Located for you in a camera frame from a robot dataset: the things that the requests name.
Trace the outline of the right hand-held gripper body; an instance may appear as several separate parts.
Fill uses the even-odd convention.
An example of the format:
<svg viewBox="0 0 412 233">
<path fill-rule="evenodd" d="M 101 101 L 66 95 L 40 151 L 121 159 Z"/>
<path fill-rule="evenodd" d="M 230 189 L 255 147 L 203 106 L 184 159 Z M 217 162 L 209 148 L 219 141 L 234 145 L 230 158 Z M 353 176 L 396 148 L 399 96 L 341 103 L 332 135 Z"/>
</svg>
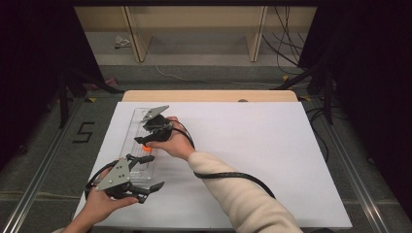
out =
<svg viewBox="0 0 412 233">
<path fill-rule="evenodd" d="M 155 125 L 155 129 L 153 131 L 148 131 L 149 135 L 152 135 L 154 137 L 154 141 L 165 142 L 171 135 L 173 123 L 162 115 L 162 113 L 168 108 L 168 105 L 151 108 L 142 118 L 144 125 L 146 123 Z"/>
</svg>

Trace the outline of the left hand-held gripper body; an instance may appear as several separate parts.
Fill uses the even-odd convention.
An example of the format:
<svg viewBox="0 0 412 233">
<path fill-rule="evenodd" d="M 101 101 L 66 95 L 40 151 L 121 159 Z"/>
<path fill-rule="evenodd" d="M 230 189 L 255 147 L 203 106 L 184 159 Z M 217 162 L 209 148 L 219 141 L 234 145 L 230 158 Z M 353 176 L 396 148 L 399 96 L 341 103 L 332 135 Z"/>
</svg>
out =
<svg viewBox="0 0 412 233">
<path fill-rule="evenodd" d="M 96 185 L 96 190 L 104 191 L 115 199 L 138 197 L 137 193 L 130 190 L 131 187 L 129 163 L 126 158 L 122 158 L 115 162 L 106 176 Z"/>
</svg>

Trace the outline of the clear plastic tray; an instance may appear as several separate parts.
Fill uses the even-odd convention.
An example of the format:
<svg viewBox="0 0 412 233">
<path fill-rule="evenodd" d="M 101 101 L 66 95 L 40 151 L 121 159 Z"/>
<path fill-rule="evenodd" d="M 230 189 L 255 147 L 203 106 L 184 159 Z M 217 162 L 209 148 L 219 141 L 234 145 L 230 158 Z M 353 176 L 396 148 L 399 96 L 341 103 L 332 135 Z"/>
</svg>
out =
<svg viewBox="0 0 412 233">
<path fill-rule="evenodd" d="M 120 152 L 121 156 L 127 156 L 129 153 L 133 156 L 157 155 L 157 150 L 152 149 L 151 152 L 142 150 L 142 144 L 138 144 L 135 137 L 145 137 L 149 132 L 143 128 L 143 116 L 149 108 L 136 108 L 133 112 L 128 130 L 124 139 L 124 143 Z M 140 164 L 137 163 L 130 171 L 130 179 L 133 183 L 149 183 L 154 179 L 155 161 Z"/>
</svg>

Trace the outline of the person's right hand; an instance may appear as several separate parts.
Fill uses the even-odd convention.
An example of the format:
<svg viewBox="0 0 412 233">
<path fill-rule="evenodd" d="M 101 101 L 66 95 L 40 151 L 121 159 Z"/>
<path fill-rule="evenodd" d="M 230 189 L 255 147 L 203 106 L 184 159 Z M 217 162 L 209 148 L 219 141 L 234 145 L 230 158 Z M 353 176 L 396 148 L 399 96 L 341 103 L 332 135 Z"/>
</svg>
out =
<svg viewBox="0 0 412 233">
<path fill-rule="evenodd" d="M 186 134 L 187 130 L 180 124 L 175 116 L 169 116 L 168 119 L 173 123 L 174 127 L 169 139 L 165 142 L 148 142 L 146 146 L 153 149 L 165 150 L 171 156 L 187 161 L 189 156 L 195 152 Z"/>
</svg>

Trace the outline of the person's left hand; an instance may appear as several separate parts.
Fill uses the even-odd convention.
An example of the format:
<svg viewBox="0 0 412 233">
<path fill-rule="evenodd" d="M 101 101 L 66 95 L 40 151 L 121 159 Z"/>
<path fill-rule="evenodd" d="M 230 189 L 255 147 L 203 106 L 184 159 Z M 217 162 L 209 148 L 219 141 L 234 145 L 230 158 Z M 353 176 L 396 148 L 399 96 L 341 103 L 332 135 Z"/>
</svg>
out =
<svg viewBox="0 0 412 233">
<path fill-rule="evenodd" d="M 109 197 L 103 190 L 97 190 L 93 186 L 88 194 L 86 203 L 75 221 L 80 226 L 88 230 L 94 224 L 103 221 L 114 211 L 137 204 L 138 200 L 135 197 L 125 197 L 122 199 L 113 199 Z"/>
</svg>

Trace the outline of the pink crumpled thing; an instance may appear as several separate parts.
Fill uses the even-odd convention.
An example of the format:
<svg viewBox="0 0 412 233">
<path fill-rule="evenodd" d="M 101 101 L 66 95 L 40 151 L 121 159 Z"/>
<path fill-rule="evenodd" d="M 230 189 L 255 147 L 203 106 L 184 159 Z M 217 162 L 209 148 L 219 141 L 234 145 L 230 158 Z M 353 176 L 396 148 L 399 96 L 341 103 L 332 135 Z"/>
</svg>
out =
<svg viewBox="0 0 412 233">
<path fill-rule="evenodd" d="M 105 80 L 105 85 L 107 85 L 107 86 L 115 86 L 117 84 L 118 84 L 118 80 L 116 78 L 110 78 L 110 79 Z M 101 89 L 101 86 L 97 85 L 95 83 L 90 83 L 88 85 L 88 89 L 89 90 L 98 90 L 98 89 Z"/>
</svg>

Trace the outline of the black tripod stand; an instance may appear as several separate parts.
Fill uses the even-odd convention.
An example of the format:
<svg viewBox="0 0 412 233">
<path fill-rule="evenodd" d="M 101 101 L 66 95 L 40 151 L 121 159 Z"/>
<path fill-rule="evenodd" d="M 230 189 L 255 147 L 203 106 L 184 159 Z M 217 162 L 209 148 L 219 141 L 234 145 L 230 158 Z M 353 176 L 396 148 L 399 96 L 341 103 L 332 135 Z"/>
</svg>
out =
<svg viewBox="0 0 412 233">
<path fill-rule="evenodd" d="M 67 91 L 70 90 L 75 98 L 85 98 L 87 90 L 85 83 L 91 83 L 112 94 L 124 94 L 123 90 L 109 86 L 102 77 L 95 78 L 80 69 L 69 68 L 63 70 L 58 77 L 58 94 L 60 105 L 60 128 L 63 128 L 69 119 Z"/>
<path fill-rule="evenodd" d="M 332 124 L 331 101 L 333 79 L 331 68 L 327 63 L 324 64 L 323 62 L 319 62 L 291 80 L 286 81 L 280 86 L 274 87 L 274 90 L 287 90 L 295 84 L 302 82 L 306 78 L 311 78 L 311 81 L 306 87 L 306 90 L 310 95 L 317 95 L 321 92 L 324 94 L 324 113 L 326 114 L 327 122 Z"/>
</svg>

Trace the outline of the light wooden shelf unit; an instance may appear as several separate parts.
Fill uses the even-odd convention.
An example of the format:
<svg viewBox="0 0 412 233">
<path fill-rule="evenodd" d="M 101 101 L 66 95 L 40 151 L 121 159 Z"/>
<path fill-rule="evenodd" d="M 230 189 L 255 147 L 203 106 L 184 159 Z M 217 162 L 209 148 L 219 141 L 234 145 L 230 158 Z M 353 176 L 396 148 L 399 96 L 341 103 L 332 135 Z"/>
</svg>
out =
<svg viewBox="0 0 412 233">
<path fill-rule="evenodd" d="M 145 60 L 152 36 L 160 32 L 239 32 L 246 36 L 249 57 L 258 60 L 264 33 L 307 33 L 315 7 L 77 7 L 83 30 L 125 31 L 135 59 Z"/>
</svg>

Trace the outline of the grey crumpled thing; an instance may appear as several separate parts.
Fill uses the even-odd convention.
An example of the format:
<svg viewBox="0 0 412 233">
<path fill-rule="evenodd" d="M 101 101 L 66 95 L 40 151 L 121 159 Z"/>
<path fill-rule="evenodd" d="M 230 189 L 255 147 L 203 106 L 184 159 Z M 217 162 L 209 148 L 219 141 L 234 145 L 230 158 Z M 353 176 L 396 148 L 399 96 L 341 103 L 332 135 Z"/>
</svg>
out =
<svg viewBox="0 0 412 233">
<path fill-rule="evenodd" d="M 117 36 L 115 38 L 115 49 L 116 50 L 130 48 L 130 47 L 131 47 L 131 43 L 127 39 L 124 39 L 121 36 Z"/>
</svg>

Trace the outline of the white table sheet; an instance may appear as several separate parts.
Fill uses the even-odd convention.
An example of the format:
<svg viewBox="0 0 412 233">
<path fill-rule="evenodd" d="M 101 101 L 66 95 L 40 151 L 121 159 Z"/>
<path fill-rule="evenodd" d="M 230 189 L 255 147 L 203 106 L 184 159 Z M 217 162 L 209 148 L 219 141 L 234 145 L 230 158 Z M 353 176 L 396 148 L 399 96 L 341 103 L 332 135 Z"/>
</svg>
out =
<svg viewBox="0 0 412 233">
<path fill-rule="evenodd" d="M 299 102 L 169 102 L 195 147 L 257 177 L 302 228 L 346 229 L 352 223 Z M 160 191 L 120 209 L 104 227 L 143 230 L 225 230 L 231 224 L 187 163 L 160 150 L 153 183 Z"/>
</svg>

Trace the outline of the dark curtain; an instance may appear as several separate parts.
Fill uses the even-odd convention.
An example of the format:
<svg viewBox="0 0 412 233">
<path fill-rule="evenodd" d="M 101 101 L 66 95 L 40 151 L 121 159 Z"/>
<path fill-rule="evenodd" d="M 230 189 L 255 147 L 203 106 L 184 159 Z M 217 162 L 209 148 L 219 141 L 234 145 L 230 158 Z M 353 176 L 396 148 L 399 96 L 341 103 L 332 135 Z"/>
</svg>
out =
<svg viewBox="0 0 412 233">
<path fill-rule="evenodd" d="M 0 170 L 57 92 L 61 73 L 73 69 L 103 80 L 73 7 L 0 0 Z"/>
<path fill-rule="evenodd" d="M 319 0 L 302 63 L 320 60 L 332 38 L 337 97 L 412 217 L 412 0 Z"/>
</svg>

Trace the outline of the metal floor rail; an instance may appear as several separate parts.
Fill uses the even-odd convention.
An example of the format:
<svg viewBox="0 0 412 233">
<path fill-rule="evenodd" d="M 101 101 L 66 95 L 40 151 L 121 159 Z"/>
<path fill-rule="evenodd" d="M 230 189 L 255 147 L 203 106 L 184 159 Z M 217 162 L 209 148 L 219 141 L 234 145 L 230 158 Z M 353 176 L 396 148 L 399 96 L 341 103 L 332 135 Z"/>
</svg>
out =
<svg viewBox="0 0 412 233">
<path fill-rule="evenodd" d="M 360 174 L 356 170 L 356 166 L 352 161 L 349 153 L 344 147 L 343 141 L 337 134 L 333 125 L 330 125 L 326 119 L 326 110 L 324 107 L 319 107 L 315 104 L 315 113 L 310 117 L 310 121 L 313 122 L 317 117 L 322 119 L 322 123 L 326 128 L 328 137 L 331 139 L 333 146 L 336 149 L 337 157 L 340 160 L 343 171 L 351 184 L 359 204 L 366 216 L 374 233 L 389 233 L 389 228 L 386 222 L 383 220 L 382 214 L 373 200 L 370 192 L 367 190 L 366 185 L 361 179 Z"/>
<path fill-rule="evenodd" d="M 53 165 L 55 158 L 60 151 L 62 142 L 66 137 L 67 131 L 72 123 L 75 115 L 83 104 L 83 99 L 75 99 L 72 106 L 69 108 L 69 117 L 56 129 L 48 150 L 42 157 L 41 163 L 36 169 L 33 177 L 27 188 L 21 193 L 17 194 L 17 204 L 7 219 L 5 226 L 0 230 L 0 233 L 18 233 L 22 224 L 24 223 L 36 197 L 44 183 L 44 180 Z"/>
</svg>

